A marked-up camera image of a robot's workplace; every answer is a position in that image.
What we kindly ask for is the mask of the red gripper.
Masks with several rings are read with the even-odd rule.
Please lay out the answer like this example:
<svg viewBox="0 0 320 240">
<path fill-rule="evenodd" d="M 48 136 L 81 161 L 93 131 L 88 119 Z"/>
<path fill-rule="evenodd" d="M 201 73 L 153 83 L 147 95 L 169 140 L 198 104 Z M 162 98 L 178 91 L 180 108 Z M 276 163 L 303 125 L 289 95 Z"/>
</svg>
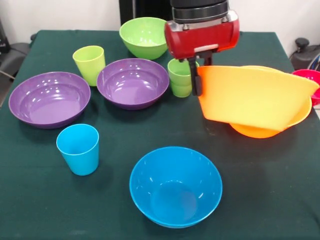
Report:
<svg viewBox="0 0 320 240">
<path fill-rule="evenodd" d="M 175 59 L 188 59 L 192 94 L 202 94 L 202 81 L 198 75 L 195 57 L 203 53 L 204 65 L 212 65 L 212 51 L 221 52 L 237 45 L 240 37 L 240 22 L 237 13 L 229 10 L 226 16 L 198 23 L 176 23 L 164 25 L 164 35 L 170 54 Z"/>
</svg>

